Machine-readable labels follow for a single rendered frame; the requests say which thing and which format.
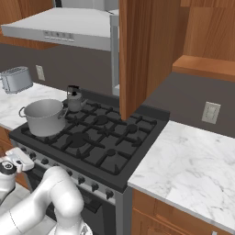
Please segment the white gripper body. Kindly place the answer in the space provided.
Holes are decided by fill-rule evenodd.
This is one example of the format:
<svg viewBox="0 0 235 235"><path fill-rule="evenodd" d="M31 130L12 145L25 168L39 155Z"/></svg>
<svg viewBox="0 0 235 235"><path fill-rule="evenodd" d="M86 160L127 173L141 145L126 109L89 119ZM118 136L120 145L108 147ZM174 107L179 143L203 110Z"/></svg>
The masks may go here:
<svg viewBox="0 0 235 235"><path fill-rule="evenodd" d="M24 156L24 152L20 150L18 147L15 147L6 152L6 158L11 162L20 161L23 159L23 156Z"/></svg>

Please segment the silver range hood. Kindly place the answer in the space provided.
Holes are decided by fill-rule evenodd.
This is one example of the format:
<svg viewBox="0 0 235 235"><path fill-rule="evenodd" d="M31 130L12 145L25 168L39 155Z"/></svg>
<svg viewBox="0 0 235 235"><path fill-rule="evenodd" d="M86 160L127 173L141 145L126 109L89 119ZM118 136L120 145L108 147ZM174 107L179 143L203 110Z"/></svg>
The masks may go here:
<svg viewBox="0 0 235 235"><path fill-rule="evenodd" d="M1 26L7 37L111 52L112 94L119 95L118 0L61 0L36 15Z"/></svg>

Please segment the black gas stove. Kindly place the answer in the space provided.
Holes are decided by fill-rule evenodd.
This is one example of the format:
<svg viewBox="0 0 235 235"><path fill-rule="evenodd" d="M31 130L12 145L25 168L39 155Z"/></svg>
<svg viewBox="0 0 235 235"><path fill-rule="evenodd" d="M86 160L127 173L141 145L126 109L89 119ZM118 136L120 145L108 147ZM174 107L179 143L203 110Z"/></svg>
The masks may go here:
<svg viewBox="0 0 235 235"><path fill-rule="evenodd" d="M82 217L94 235L131 235L131 177L167 122L168 111L140 106L128 119L119 114L119 101L114 96L84 90L86 105L79 112L69 111L60 133L46 138L36 137L23 124L9 132L16 146L27 154L36 153L35 167L27 172L28 186L35 190L45 171L59 165L71 170L71 176L82 196L99 201L102 206L94 214L84 207ZM47 158L48 164L41 160ZM78 175L85 178L78 184ZM92 191L91 184L99 188ZM106 190L114 196L107 199Z"/></svg>

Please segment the silver pot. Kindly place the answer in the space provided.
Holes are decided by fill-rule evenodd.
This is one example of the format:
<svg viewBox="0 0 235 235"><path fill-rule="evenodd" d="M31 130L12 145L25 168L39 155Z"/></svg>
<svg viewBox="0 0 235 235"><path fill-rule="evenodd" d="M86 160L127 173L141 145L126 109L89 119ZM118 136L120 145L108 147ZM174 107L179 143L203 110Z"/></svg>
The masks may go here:
<svg viewBox="0 0 235 235"><path fill-rule="evenodd" d="M65 128L68 108L57 99L41 99L19 109L21 118L26 118L30 132L37 137L49 137Z"/></svg>

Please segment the white wall outlet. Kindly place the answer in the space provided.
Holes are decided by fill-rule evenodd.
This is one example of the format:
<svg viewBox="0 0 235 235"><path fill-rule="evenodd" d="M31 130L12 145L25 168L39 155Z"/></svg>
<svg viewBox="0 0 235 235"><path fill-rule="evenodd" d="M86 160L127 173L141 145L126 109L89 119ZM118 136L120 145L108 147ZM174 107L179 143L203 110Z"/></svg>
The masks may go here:
<svg viewBox="0 0 235 235"><path fill-rule="evenodd" d="M37 70L39 80L46 81L42 66L36 65L36 70Z"/></svg>
<svg viewBox="0 0 235 235"><path fill-rule="evenodd" d="M207 123L215 124L217 122L220 104L206 102L202 120Z"/></svg>

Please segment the wooden wall cabinet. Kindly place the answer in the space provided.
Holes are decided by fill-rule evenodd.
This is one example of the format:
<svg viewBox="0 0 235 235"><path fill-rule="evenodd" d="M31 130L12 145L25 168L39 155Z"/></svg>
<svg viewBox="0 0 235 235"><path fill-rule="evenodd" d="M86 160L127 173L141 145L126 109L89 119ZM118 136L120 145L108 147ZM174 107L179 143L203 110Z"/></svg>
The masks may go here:
<svg viewBox="0 0 235 235"><path fill-rule="evenodd" d="M235 83L235 0L181 0L172 71Z"/></svg>
<svg viewBox="0 0 235 235"><path fill-rule="evenodd" d="M1 26L53 8L53 0L0 0L0 44L10 44L36 50L55 47L54 43L16 39L3 35Z"/></svg>

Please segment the silver toaster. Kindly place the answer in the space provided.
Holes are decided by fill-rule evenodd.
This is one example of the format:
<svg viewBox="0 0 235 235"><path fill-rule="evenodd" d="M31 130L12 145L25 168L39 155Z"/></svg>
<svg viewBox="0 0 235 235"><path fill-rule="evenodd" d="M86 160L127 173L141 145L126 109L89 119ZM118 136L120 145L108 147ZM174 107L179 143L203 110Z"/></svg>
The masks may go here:
<svg viewBox="0 0 235 235"><path fill-rule="evenodd" d="M19 66L1 72L0 80L7 94L17 94L33 85L29 69L26 66Z"/></svg>

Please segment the wooden cabinet door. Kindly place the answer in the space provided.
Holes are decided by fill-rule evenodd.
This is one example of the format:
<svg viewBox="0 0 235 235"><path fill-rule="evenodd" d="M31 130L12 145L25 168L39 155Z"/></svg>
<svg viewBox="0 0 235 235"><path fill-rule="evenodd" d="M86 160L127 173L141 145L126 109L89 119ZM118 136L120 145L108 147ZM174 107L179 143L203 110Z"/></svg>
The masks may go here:
<svg viewBox="0 0 235 235"><path fill-rule="evenodd" d="M129 116L183 55L189 8L184 0L119 0L119 110Z"/></svg>

